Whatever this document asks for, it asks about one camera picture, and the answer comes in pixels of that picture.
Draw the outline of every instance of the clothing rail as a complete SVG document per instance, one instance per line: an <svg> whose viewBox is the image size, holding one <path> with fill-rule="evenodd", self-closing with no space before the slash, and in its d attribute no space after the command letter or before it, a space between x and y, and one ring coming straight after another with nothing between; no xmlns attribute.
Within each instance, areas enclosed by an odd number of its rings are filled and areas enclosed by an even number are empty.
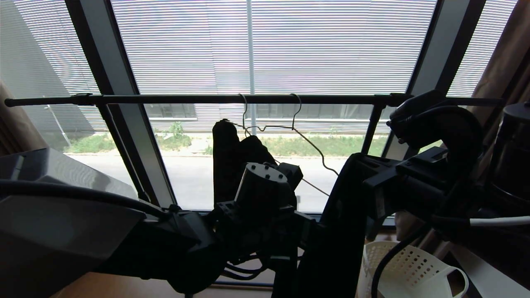
<svg viewBox="0 0 530 298"><path fill-rule="evenodd" d="M302 104L373 104L376 106L397 107L405 100L413 97L410 94L391 93L384 95L320 95L297 94ZM299 103L292 94L245 94L247 103ZM461 106L496 106L502 99L489 98L447 98ZM72 103L78 106L94 106L96 104L116 103L245 103L239 94L175 94L175 95L92 95L77 94L71 97L6 99L5 105L34 106L41 104Z"/></svg>

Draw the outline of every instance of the basket handle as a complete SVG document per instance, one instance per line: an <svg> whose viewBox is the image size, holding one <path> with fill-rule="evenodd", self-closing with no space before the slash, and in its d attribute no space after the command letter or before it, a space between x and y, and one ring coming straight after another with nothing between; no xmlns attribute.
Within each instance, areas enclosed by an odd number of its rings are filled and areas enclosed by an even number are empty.
<svg viewBox="0 0 530 298"><path fill-rule="evenodd" d="M467 289L469 288L469 280L467 278L467 275L466 273L464 273L460 268L456 268L456 267L453 267L453 266L449 266L447 267L447 269L445 269L442 273L447 277L447 275L449 275L451 272L455 271L455 270L458 270L460 272L460 274L462 274L462 277L464 277L464 289L456 294L455 296L453 296L453 298L462 298L462 296L464 296L464 294L467 292Z"/></svg>

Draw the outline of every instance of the brown curtain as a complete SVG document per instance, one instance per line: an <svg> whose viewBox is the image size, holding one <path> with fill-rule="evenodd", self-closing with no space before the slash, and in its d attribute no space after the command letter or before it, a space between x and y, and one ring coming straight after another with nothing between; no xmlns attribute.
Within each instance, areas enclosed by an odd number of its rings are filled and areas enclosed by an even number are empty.
<svg viewBox="0 0 530 298"><path fill-rule="evenodd" d="M0 156L47 147L22 107L7 107L6 98L13 96L0 81Z"/></svg>
<svg viewBox="0 0 530 298"><path fill-rule="evenodd" d="M473 97L504 98L506 105L530 100L530 1L519 0L508 19ZM492 107L470 107L485 127L485 145L489 148L479 164L477 177L488 168L493 142L499 127L501 111ZM410 214L396 214L397 239L400 240L417 227L419 220ZM439 240L433 231L421 241L419 247L443 258L451 248L449 242Z"/></svg>

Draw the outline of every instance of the road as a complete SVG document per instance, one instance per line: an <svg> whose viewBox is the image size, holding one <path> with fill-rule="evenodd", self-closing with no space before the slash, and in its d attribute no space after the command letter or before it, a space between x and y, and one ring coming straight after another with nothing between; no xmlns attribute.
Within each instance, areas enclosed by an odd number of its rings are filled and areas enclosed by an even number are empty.
<svg viewBox="0 0 530 298"><path fill-rule="evenodd" d="M71 155L70 157L125 183L133 185L121 157L113 155ZM211 157L164 156L164 164L178 204L184 209L211 210L214 205L213 162ZM297 164L304 178L328 194L337 176L322 166L320 158L280 159ZM346 158L326 159L326 165L340 172ZM298 210L322 212L327 196L301 182L295 190L301 197Z"/></svg>

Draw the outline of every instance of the white plastic basket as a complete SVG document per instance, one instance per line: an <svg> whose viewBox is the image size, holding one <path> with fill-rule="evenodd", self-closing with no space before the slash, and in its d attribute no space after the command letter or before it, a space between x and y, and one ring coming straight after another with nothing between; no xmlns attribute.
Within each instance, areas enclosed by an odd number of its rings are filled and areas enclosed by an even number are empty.
<svg viewBox="0 0 530 298"><path fill-rule="evenodd" d="M376 241L365 245L357 286L359 298L371 298L375 269L395 245L396 242L392 241ZM453 297L447 275L455 270L463 275L465 286L454 297L462 297L469 286L462 270L445 264L419 248L407 246L383 270L378 285L379 294L385 298Z"/></svg>

